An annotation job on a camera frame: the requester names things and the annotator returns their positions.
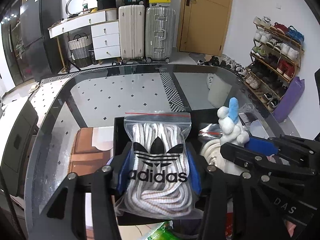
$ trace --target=glass tabletop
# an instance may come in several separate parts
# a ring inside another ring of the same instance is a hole
[[[207,77],[212,75],[211,89]],[[200,65],[124,65],[93,69],[71,78],[53,101],[36,137],[25,182],[28,231],[68,173],[75,135],[81,128],[112,127],[126,112],[178,112],[228,106],[255,116],[268,136],[282,129],[263,104],[226,69]]]

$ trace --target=white desk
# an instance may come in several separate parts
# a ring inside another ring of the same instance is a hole
[[[118,9],[105,9],[69,19],[48,31],[50,38],[54,38],[90,25],[96,60],[120,57],[119,22],[115,19],[118,19]]]

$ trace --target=white shoelace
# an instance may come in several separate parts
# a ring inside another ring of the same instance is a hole
[[[140,143],[150,153],[151,145],[153,141],[159,137],[164,144],[164,155],[155,155],[135,152],[134,154],[134,165],[133,170],[147,171],[152,170],[153,174],[162,173],[165,175],[168,173],[179,173],[184,172],[186,177],[189,176],[189,163],[185,153],[185,143],[183,135],[176,125],[171,124],[157,124],[157,123],[145,123],[135,124],[133,130],[133,142]],[[183,144],[183,152],[167,153],[172,147]],[[159,160],[160,164],[170,163],[165,167],[161,165],[150,165],[145,164],[145,159],[149,161]],[[127,209],[134,214],[145,217],[153,218],[174,218],[187,215],[193,209],[192,193],[189,182],[148,182],[141,181],[138,178],[131,179],[127,188],[127,192],[124,195],[124,202]]]

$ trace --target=red sneaker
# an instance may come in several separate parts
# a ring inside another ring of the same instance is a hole
[[[283,76],[287,79],[287,80],[291,80],[293,78],[294,75],[294,66],[292,66],[290,63],[285,62],[285,64],[287,65],[287,69],[285,71],[285,73],[283,74]]]
[[[277,67],[277,71],[280,73],[280,74],[283,74],[286,70],[287,70],[287,66],[286,66],[286,61],[281,59],[279,60],[279,64],[278,64],[278,67]]]

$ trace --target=wicker basket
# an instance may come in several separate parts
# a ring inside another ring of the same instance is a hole
[[[76,35],[79,38],[75,39],[76,36],[74,36],[74,40],[68,42],[71,57],[80,68],[92,65],[89,50],[93,49],[92,39],[85,33],[81,34]]]

